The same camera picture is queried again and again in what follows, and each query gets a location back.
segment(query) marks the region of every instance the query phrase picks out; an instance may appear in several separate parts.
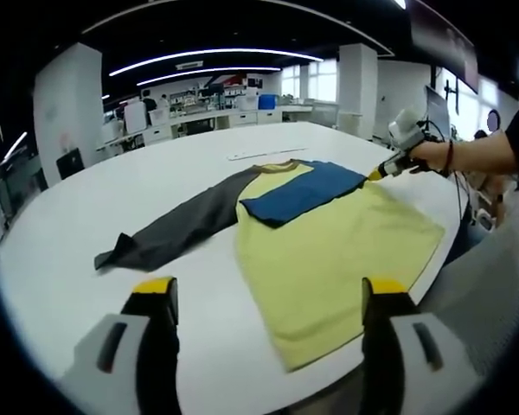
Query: monitor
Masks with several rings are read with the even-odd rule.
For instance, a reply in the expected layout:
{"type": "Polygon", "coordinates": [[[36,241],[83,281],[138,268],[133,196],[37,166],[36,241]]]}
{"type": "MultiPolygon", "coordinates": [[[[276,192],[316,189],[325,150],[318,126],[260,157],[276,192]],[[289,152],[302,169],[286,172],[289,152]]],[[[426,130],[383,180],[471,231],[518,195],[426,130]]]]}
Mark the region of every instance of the monitor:
{"type": "Polygon", "coordinates": [[[474,45],[453,24],[420,0],[407,0],[413,45],[435,65],[454,73],[478,93],[477,54],[474,45]]]}
{"type": "Polygon", "coordinates": [[[448,104],[435,90],[429,86],[425,86],[426,90],[426,115],[431,121],[428,125],[429,132],[435,137],[442,138],[440,132],[445,139],[450,138],[450,114],[448,113],[448,104]]]}

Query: window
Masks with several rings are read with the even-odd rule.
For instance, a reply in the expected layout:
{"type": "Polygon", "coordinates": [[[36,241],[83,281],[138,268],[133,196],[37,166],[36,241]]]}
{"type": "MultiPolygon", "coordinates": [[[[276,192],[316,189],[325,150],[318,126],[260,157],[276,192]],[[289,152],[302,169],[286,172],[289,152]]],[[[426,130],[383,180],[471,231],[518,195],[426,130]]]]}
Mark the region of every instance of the window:
{"type": "MultiPolygon", "coordinates": [[[[445,97],[446,81],[450,83],[450,88],[456,86],[456,76],[442,69],[442,84],[439,93],[445,97]]],[[[448,97],[448,112],[450,113],[450,123],[458,129],[459,137],[465,141],[474,139],[475,132],[483,130],[490,134],[486,125],[486,119],[491,109],[497,109],[498,87],[497,84],[486,78],[479,79],[478,95],[474,93],[464,82],[458,82],[459,89],[459,114],[456,113],[456,96],[450,94],[448,97]]]]}
{"type": "Polygon", "coordinates": [[[308,98],[336,102],[336,59],[310,63],[308,98]]]}
{"type": "Polygon", "coordinates": [[[283,68],[281,94],[300,98],[300,66],[283,68]]]}

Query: ceiling light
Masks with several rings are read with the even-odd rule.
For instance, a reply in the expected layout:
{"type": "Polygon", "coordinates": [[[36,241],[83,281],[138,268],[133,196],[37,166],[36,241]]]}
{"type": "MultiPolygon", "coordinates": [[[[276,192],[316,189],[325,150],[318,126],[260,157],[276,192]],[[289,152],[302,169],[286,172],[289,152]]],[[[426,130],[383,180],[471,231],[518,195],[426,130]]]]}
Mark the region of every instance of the ceiling light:
{"type": "Polygon", "coordinates": [[[402,9],[406,9],[406,0],[394,0],[396,4],[398,4],[402,9]]]}
{"type": "Polygon", "coordinates": [[[144,80],[142,82],[138,82],[137,86],[150,84],[151,82],[156,82],[157,80],[168,80],[170,78],[176,78],[178,76],[191,75],[193,73],[220,71],[280,71],[280,67],[212,67],[211,69],[198,69],[197,71],[173,73],[171,75],[162,76],[160,78],[154,78],[153,80],[144,80]]]}
{"type": "Polygon", "coordinates": [[[3,158],[3,162],[6,162],[11,154],[16,150],[17,146],[19,145],[19,143],[27,136],[27,132],[25,131],[17,140],[16,142],[14,143],[14,145],[11,146],[11,149],[8,150],[8,152],[6,153],[6,156],[3,158]]]}
{"type": "Polygon", "coordinates": [[[248,54],[282,54],[284,56],[292,56],[294,58],[302,58],[309,59],[310,61],[322,62],[323,59],[317,58],[315,56],[309,56],[308,54],[295,54],[294,52],[285,52],[283,50],[272,50],[272,49],[256,49],[256,48],[222,48],[222,49],[205,49],[205,50],[194,50],[192,52],[181,52],[180,54],[167,54],[165,56],[160,56],[159,58],[149,59],[147,61],[142,61],[139,63],[135,63],[134,65],[130,65],[128,67],[122,67],[117,71],[113,71],[110,73],[110,76],[115,76],[120,73],[130,71],[135,67],[143,67],[144,65],[148,65],[150,63],[155,63],[159,61],[166,61],[168,59],[176,59],[183,58],[185,56],[194,56],[196,54],[232,54],[232,53],[248,53],[248,54]]]}

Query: ceiling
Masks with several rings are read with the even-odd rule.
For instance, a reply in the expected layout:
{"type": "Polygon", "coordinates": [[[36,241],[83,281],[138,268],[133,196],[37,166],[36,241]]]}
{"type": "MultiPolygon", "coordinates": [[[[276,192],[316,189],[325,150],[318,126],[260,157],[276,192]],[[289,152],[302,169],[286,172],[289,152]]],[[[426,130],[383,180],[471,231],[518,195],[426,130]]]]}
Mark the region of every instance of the ceiling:
{"type": "MultiPolygon", "coordinates": [[[[115,77],[108,76],[111,71],[165,54],[205,48],[274,48],[329,58],[336,57],[339,45],[365,42],[380,54],[390,49],[396,59],[426,61],[411,46],[407,12],[392,0],[289,1],[310,11],[288,7],[280,0],[42,2],[41,7],[34,1],[23,2],[16,13],[9,5],[0,6],[0,125],[4,134],[0,153],[21,132],[32,134],[35,74],[74,42],[102,52],[102,89],[111,99],[135,93],[137,82],[174,73],[175,64],[196,59],[158,62],[115,77]],[[109,16],[144,5],[148,7],[82,33],[109,16]],[[377,43],[311,10],[344,22],[377,43]]],[[[499,80],[503,89],[515,88],[510,63],[512,54],[519,52],[517,9],[481,7],[475,0],[426,3],[475,43],[480,73],[499,80]]],[[[205,67],[283,67],[304,62],[266,54],[212,54],[199,60],[205,67]]]]}

